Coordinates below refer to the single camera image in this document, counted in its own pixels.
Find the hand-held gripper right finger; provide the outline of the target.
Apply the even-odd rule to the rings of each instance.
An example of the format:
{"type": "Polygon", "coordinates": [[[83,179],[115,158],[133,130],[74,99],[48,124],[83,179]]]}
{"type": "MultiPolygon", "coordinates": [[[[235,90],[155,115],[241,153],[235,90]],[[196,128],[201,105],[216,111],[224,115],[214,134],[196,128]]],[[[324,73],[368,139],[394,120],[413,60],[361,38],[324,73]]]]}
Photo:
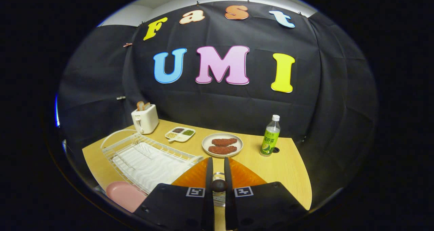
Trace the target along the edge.
{"type": "Polygon", "coordinates": [[[307,210],[280,182],[267,183],[236,160],[226,157],[226,229],[282,231],[307,210]]]}

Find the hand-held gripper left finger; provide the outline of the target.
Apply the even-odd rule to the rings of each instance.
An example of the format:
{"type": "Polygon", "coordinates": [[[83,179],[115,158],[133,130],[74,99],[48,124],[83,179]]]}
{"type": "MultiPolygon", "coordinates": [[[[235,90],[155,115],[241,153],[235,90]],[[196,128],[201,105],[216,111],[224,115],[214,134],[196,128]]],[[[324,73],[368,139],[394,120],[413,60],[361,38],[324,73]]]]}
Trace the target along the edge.
{"type": "Polygon", "coordinates": [[[134,215],[160,231],[213,231],[213,159],[205,158],[172,184],[158,184],[134,215]]]}

